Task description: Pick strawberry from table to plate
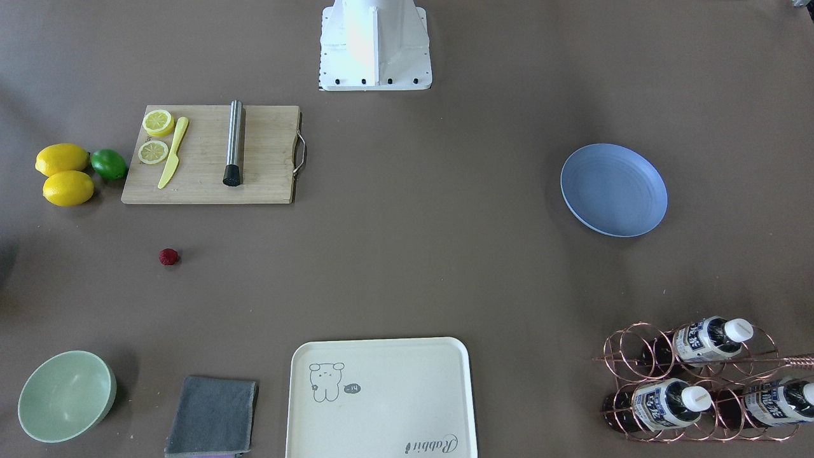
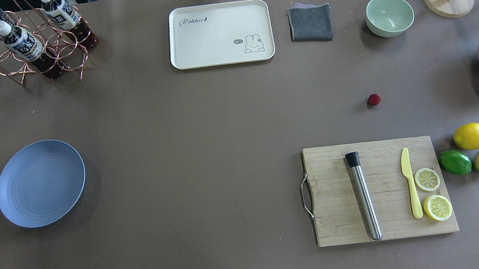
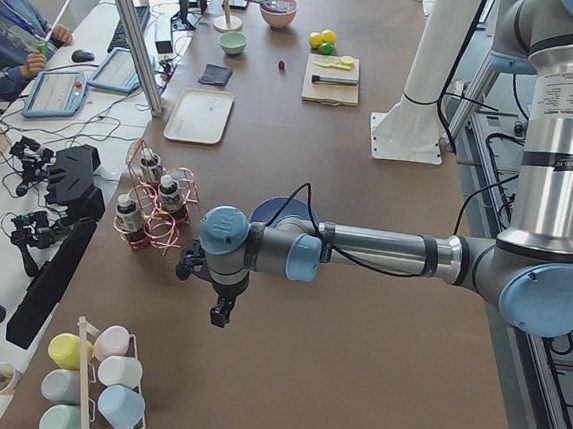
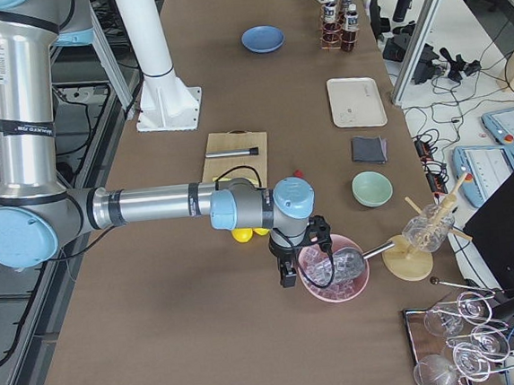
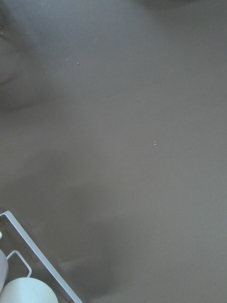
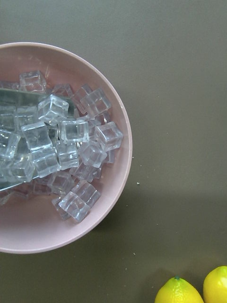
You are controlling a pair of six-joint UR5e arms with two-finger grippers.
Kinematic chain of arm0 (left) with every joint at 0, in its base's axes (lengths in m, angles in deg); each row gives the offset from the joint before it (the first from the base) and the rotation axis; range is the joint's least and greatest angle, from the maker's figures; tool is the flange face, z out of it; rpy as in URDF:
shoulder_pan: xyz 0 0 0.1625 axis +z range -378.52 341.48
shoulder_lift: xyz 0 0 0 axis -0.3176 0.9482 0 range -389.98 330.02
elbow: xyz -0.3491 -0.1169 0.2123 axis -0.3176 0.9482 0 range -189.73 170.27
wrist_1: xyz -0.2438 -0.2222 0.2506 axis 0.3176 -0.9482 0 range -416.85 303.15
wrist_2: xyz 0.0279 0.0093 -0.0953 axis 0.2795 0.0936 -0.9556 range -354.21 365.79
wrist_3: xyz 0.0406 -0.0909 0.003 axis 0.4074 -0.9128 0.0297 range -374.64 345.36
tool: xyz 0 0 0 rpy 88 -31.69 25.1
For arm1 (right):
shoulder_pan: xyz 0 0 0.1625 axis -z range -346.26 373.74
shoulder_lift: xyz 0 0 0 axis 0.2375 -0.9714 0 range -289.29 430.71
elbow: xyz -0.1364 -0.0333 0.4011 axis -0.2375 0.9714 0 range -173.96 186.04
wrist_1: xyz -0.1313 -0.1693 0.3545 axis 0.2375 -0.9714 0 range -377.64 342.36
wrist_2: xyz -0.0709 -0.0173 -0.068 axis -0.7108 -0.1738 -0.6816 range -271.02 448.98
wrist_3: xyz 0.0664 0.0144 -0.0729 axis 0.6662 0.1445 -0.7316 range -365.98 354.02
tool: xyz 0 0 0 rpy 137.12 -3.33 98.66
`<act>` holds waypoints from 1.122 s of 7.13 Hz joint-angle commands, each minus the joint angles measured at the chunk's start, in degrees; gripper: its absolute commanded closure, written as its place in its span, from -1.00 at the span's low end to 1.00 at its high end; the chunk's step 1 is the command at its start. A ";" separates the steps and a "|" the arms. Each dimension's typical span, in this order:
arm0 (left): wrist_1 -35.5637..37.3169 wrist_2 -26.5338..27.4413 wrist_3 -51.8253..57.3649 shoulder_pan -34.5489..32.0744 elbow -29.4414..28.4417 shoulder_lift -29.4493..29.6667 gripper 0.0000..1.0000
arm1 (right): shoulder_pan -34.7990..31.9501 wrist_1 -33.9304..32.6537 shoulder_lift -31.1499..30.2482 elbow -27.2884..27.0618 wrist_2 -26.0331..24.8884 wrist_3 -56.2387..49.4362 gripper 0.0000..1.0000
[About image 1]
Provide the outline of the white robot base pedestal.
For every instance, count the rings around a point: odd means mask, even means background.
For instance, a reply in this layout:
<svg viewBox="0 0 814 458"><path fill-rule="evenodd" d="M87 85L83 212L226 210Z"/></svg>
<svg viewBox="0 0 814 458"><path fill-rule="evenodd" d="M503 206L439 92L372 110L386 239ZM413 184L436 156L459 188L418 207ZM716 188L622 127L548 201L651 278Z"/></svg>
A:
<svg viewBox="0 0 814 458"><path fill-rule="evenodd" d="M322 91L427 90L427 12L413 1L335 1L322 10Z"/></svg>

